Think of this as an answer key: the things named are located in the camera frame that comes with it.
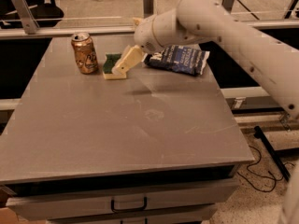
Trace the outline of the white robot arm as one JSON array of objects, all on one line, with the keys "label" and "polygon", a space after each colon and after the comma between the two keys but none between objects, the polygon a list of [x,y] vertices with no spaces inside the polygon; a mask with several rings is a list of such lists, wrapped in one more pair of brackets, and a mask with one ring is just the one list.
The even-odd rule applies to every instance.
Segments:
[{"label": "white robot arm", "polygon": [[178,0],[174,9],[135,23],[135,45],[124,50],[113,73],[126,73],[146,53],[213,41],[299,120],[299,50],[236,21],[217,0]]}]

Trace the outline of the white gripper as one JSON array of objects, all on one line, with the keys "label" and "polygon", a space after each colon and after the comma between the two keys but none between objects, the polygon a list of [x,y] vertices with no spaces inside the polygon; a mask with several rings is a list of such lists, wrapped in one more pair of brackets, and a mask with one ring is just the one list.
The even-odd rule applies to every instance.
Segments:
[{"label": "white gripper", "polygon": [[154,20],[155,15],[145,19],[133,18],[135,25],[134,41],[136,45],[125,48],[121,57],[112,68],[114,75],[125,75],[143,60],[145,53],[152,54],[161,50],[161,46],[153,32]]}]

